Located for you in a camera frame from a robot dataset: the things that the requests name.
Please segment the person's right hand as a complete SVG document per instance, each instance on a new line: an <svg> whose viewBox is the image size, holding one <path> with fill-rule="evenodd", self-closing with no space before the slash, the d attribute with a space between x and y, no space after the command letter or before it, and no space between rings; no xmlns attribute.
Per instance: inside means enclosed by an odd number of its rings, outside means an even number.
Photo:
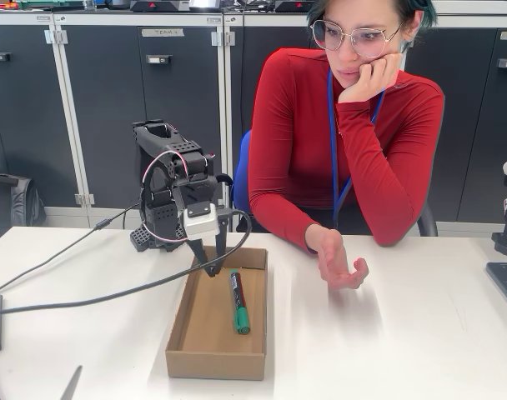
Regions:
<svg viewBox="0 0 507 400"><path fill-rule="evenodd" d="M368 265L361 257L354 261L354 270L349 270L343 237L338 230L312 224L306 229L305 243L318 254L320 276L329 290L357 289L369 275Z"/></svg>

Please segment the person's left hand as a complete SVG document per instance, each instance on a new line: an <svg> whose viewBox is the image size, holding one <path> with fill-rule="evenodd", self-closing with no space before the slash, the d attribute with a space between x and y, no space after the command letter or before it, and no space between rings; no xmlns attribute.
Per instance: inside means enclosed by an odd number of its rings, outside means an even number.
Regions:
<svg viewBox="0 0 507 400"><path fill-rule="evenodd" d="M340 93L338 103L365 102L392 87L396 83L403 57L402 53L391 53L363 64L359 68L358 81Z"/></svg>

